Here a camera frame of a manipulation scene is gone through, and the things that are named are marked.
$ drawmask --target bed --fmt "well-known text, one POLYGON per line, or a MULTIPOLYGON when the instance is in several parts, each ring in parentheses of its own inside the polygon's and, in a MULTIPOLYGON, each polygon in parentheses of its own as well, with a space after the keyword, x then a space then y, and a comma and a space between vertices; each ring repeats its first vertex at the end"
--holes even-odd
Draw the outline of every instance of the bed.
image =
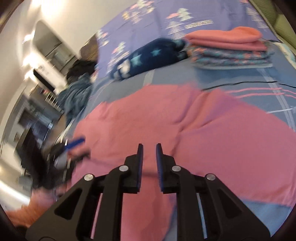
MULTIPOLYGON (((85 109, 68 128, 71 137, 77 123, 101 102, 113 102, 126 97, 143 86, 194 83, 199 89, 225 92, 275 115, 296 131, 296 70, 278 45, 273 44, 273 67, 266 69, 201 70, 189 59, 174 65, 151 70, 122 82, 107 75, 112 66, 124 56, 158 37, 179 39, 199 29, 230 30, 249 26, 260 30, 263 38, 279 42, 268 24, 246 0, 156 0, 142 1, 124 10, 102 27, 98 33, 99 75, 93 84, 85 109)), ((243 200, 268 227, 273 235, 283 224, 291 207, 272 203, 243 200)), ((176 217, 166 240, 176 240, 176 217)))

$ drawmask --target green cushion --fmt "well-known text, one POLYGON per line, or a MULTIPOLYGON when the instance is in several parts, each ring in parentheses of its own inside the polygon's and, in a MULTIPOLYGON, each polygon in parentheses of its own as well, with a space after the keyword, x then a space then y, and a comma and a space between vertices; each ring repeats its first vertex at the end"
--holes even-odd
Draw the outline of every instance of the green cushion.
POLYGON ((274 25, 278 35, 283 37, 289 44, 296 48, 296 34, 283 14, 280 14, 274 25))
POLYGON ((272 4, 271 0, 253 0, 256 6, 261 10, 266 19, 273 26, 276 22, 278 13, 272 4))

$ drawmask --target folded orange cloth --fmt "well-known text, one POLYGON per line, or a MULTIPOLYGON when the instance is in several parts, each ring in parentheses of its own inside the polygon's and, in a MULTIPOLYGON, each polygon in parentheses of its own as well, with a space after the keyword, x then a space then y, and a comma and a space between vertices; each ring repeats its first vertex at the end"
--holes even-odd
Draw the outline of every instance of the folded orange cloth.
POLYGON ((254 28, 236 27, 230 31, 197 30, 185 36, 191 44, 233 50, 266 51, 259 41, 262 34, 254 28))

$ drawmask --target folded clothes stack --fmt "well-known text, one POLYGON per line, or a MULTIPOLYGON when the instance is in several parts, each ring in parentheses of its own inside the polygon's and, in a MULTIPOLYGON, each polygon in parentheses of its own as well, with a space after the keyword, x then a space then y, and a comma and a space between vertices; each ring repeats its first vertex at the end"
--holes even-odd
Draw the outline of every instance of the folded clothes stack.
POLYGON ((189 55, 203 69, 249 69, 272 67, 274 53, 269 42, 259 41, 261 33, 249 27, 230 31, 198 30, 186 35, 189 55))

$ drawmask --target floral patterned cloth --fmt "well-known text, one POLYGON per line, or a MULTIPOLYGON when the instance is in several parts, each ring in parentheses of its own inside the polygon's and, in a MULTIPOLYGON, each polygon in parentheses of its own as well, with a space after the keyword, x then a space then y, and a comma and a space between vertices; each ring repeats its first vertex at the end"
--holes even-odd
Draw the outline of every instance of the floral patterned cloth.
POLYGON ((192 61, 200 64, 211 65, 253 65, 270 64, 270 56, 274 50, 268 42, 267 51, 242 51, 210 48, 196 45, 189 45, 188 51, 191 53, 192 61))

